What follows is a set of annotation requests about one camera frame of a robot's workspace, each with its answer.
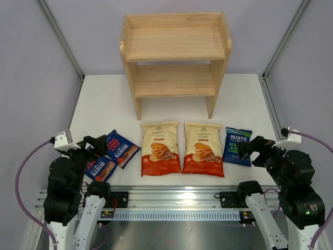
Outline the cassava chips bag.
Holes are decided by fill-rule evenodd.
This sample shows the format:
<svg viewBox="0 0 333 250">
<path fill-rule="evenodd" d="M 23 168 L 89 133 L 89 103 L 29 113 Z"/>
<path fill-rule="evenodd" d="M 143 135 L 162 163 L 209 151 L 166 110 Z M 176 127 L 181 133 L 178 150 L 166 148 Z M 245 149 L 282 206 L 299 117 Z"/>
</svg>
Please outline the cassava chips bag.
<svg viewBox="0 0 333 250">
<path fill-rule="evenodd" d="M 163 176 L 182 172 L 177 127 L 177 121 L 141 124 L 141 176 Z"/>
<path fill-rule="evenodd" d="M 183 174 L 224 177 L 220 124 L 184 123 Z"/>
</svg>

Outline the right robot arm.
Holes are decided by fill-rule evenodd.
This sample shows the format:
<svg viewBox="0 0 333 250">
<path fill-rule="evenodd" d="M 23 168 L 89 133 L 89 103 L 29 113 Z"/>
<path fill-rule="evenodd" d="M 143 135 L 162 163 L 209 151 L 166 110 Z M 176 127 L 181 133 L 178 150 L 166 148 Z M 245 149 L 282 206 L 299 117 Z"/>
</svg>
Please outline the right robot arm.
<svg viewBox="0 0 333 250">
<path fill-rule="evenodd" d="M 280 189 L 278 200 L 286 216 L 288 238 L 283 237 L 269 212 L 257 181 L 240 183 L 236 200 L 251 210 L 267 249 L 315 249 L 332 216 L 325 216 L 324 202 L 311 187 L 315 170 L 310 156 L 292 149 L 310 135 L 288 129 L 283 129 L 283 133 L 286 139 L 278 142 L 257 136 L 250 142 L 238 142 L 237 147 L 241 160 L 258 152 L 253 165 L 265 168 Z"/>
</svg>

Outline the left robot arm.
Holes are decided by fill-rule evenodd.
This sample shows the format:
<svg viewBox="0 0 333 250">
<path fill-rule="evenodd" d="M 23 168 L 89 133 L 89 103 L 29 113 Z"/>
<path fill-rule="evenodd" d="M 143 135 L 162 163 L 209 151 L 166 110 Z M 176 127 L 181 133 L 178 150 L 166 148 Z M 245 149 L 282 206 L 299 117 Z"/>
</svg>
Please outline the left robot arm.
<svg viewBox="0 0 333 250">
<path fill-rule="evenodd" d="M 92 181 L 81 194 L 88 163 L 107 153 L 106 138 L 85 136 L 74 143 L 69 132 L 61 132 L 50 140 L 62 154 L 49 167 L 43 204 L 52 249 L 89 249 L 101 210 L 112 202 L 107 182 Z"/>
</svg>

